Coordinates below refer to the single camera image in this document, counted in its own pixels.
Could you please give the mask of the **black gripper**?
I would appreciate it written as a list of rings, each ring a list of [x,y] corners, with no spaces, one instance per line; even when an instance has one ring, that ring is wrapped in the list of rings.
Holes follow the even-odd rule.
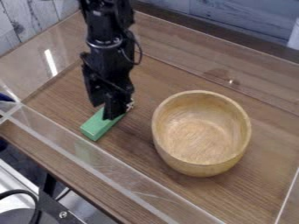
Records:
[[[135,66],[135,42],[87,41],[89,51],[80,54],[88,99],[93,107],[104,103],[104,120],[121,116],[133,104],[135,87],[129,73]]]

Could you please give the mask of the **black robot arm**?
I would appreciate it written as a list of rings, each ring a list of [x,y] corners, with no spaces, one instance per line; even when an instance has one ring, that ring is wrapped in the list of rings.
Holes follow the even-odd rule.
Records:
[[[135,87],[129,72],[135,66],[135,22],[129,0],[79,0],[88,27],[88,51],[80,54],[88,99],[104,105],[104,120],[128,110]]]

